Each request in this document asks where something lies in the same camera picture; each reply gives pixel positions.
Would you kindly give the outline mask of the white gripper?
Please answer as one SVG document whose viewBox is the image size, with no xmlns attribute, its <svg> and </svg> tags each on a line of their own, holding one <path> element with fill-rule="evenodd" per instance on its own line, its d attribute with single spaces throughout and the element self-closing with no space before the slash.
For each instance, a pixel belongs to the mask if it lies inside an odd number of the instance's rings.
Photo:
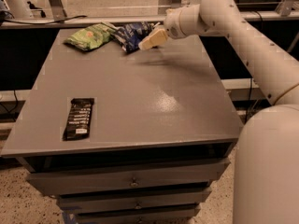
<svg viewBox="0 0 299 224">
<path fill-rule="evenodd" d="M 180 28 L 180 14 L 182 9 L 168 9 L 164 19 L 164 25 L 160 22 L 151 25 L 151 33 L 146 36 L 139 44 L 141 50 L 148 50 L 164 44 L 168 37 L 180 39 L 184 34 Z"/>
</svg>

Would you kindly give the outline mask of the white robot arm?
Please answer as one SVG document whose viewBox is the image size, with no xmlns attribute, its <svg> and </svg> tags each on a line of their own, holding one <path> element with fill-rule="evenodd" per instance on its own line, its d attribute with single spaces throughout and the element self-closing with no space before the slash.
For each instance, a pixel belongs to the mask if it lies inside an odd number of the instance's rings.
<svg viewBox="0 0 299 224">
<path fill-rule="evenodd" d="M 224 36 L 270 104 L 237 141 L 233 223 L 299 224 L 299 62 L 250 25 L 234 0 L 169 9 L 139 47 L 190 35 Z"/>
</svg>

